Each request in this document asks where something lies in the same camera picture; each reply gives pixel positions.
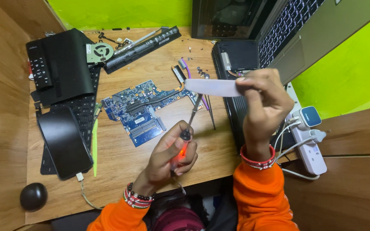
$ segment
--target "green wall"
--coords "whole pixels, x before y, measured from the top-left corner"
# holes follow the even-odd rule
[[[68,29],[190,26],[192,0],[48,0]]]
[[[322,119],[370,108],[370,23],[292,81]]]

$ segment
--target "screwdriver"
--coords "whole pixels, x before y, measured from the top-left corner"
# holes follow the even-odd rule
[[[178,166],[179,160],[185,158],[186,148],[188,146],[189,141],[191,140],[191,133],[189,132],[189,129],[191,128],[192,120],[194,119],[195,114],[198,111],[199,102],[202,99],[202,94],[198,94],[197,101],[195,102],[195,106],[192,110],[191,118],[189,120],[188,126],[185,130],[182,131],[181,135],[179,136],[184,141],[184,145],[181,149],[181,151],[178,153],[177,156],[171,159],[171,170],[175,170]]]

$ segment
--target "orange screwdriver handle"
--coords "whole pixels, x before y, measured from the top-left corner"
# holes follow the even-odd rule
[[[171,170],[175,170],[179,164],[179,161],[185,158],[186,148],[188,147],[188,142],[184,141],[184,145],[181,151],[174,158],[171,159]]]

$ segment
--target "laptop touchpad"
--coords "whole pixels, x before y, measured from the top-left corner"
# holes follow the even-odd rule
[[[296,43],[290,46],[290,49],[283,51],[283,57],[277,61],[273,68],[278,69],[283,84],[291,81],[292,76],[305,65],[303,57],[302,41],[298,39]]]

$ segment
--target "purple brush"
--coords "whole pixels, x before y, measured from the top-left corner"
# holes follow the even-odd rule
[[[191,78],[191,71],[189,71],[188,65],[186,64],[185,60],[181,58],[178,60],[179,65],[182,67],[182,69],[186,69],[188,71],[188,78]],[[205,99],[202,98],[203,104],[206,107],[206,110],[209,110],[208,104],[206,103]]]

